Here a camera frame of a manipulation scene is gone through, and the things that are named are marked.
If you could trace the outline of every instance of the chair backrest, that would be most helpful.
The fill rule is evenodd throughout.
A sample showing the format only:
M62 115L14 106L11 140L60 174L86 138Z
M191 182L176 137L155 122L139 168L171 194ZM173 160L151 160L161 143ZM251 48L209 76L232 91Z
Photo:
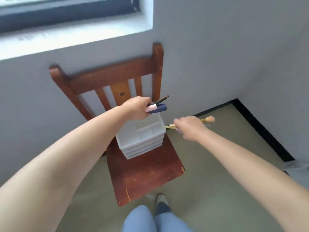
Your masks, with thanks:
M60 66L50 67L49 73L53 81L62 92L70 99L79 112L87 119L93 117L81 103L79 94L94 90L98 95L105 110L111 106L104 93L103 87L110 86L116 104L119 106L131 98L129 80L134 79L136 95L142 96L141 77L152 74L152 101L160 98L163 47L160 43L154 43L151 57L140 57L125 62L105 66L96 70L87 71L68 78Z

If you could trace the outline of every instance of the white shoe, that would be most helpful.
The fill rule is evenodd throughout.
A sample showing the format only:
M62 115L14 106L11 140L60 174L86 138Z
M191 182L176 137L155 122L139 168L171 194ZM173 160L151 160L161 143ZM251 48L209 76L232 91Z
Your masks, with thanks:
M168 205L168 200L166 199L164 194L158 194L157 195L157 199L156 199L156 206L158 205L158 203L163 202L166 205Z

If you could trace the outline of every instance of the beige floor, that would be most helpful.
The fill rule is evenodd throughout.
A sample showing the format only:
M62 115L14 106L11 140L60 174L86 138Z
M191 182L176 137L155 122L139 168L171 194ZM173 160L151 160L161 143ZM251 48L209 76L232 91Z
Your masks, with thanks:
M282 160L233 105L202 118L208 115L216 118L211 130L280 167ZM168 136L186 169L184 175L118 207L106 159L102 158L78 188L57 232L120 232L126 216L138 205L154 210L158 192L166 194L174 213L194 231L282 231L208 151L184 141L174 130L169 130Z

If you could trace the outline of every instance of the storage box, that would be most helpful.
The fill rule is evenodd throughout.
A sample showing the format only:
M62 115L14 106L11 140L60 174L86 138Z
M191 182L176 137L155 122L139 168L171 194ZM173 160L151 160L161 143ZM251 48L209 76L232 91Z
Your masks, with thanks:
M160 113L154 113L145 120L127 122L116 139L120 150L131 159L161 146L165 132Z

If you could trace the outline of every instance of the chair seat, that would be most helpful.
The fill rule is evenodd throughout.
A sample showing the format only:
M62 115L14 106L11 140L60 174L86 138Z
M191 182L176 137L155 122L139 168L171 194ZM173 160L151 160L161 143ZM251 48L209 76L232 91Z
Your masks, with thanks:
M129 160L113 139L107 149L107 165L119 206L138 199L185 173L166 134L162 146Z

